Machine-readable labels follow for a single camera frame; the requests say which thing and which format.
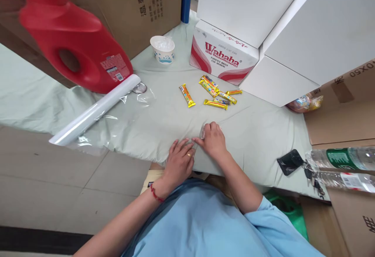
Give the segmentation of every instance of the tile floor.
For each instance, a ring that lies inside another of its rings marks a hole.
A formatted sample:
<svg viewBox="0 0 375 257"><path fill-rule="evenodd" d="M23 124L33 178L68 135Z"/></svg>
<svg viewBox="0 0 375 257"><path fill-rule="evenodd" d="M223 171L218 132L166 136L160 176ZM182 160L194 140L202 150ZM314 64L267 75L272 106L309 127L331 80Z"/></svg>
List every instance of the tile floor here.
<svg viewBox="0 0 375 257"><path fill-rule="evenodd" d="M139 195L151 163L49 137L0 127L0 225L95 234Z"/></svg>
<svg viewBox="0 0 375 257"><path fill-rule="evenodd" d="M198 9L198 0L191 0L190 1L190 9L193 11L197 11Z"/></svg>
<svg viewBox="0 0 375 257"><path fill-rule="evenodd" d="M69 257L68 255L55 255L31 252L0 251L0 257Z"/></svg>

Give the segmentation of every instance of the jug label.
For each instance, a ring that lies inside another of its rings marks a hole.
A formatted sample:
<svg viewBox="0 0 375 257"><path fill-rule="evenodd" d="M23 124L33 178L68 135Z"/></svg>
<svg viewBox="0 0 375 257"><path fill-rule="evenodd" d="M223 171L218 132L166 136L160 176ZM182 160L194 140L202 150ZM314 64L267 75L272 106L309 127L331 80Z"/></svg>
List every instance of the jug label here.
<svg viewBox="0 0 375 257"><path fill-rule="evenodd" d="M121 82L125 79L128 69L121 54L108 56L107 59L100 62L100 64L111 76L114 82Z"/></svg>

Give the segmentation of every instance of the red plastic jug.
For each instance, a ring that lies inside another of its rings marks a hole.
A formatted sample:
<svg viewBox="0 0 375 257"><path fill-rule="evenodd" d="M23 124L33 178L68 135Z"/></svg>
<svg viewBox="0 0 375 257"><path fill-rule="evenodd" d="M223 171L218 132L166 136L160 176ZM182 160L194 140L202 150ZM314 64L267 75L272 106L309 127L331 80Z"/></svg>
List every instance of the red plastic jug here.
<svg viewBox="0 0 375 257"><path fill-rule="evenodd" d="M84 88L106 94L133 73L101 21L69 0L26 0L20 22L55 69ZM61 59L66 53L79 62L74 71Z"/></svg>

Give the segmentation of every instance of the paper cup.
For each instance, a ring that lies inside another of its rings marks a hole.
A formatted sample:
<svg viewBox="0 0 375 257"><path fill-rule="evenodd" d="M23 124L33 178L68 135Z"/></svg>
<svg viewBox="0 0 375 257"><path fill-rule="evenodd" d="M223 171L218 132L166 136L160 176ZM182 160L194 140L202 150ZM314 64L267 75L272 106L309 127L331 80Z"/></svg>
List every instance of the paper cup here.
<svg viewBox="0 0 375 257"><path fill-rule="evenodd" d="M175 43L172 39L165 36L153 36L150 44L154 49L155 59L162 64L171 64L175 59Z"/></svg>

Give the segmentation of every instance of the light blue shirt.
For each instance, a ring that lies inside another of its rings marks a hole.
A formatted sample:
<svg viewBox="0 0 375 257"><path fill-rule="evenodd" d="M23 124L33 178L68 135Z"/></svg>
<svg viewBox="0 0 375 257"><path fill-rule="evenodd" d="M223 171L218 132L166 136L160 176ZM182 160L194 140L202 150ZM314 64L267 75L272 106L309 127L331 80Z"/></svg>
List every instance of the light blue shirt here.
<svg viewBox="0 0 375 257"><path fill-rule="evenodd" d="M217 188L186 180L151 215L123 256L322 256L265 197L243 215Z"/></svg>

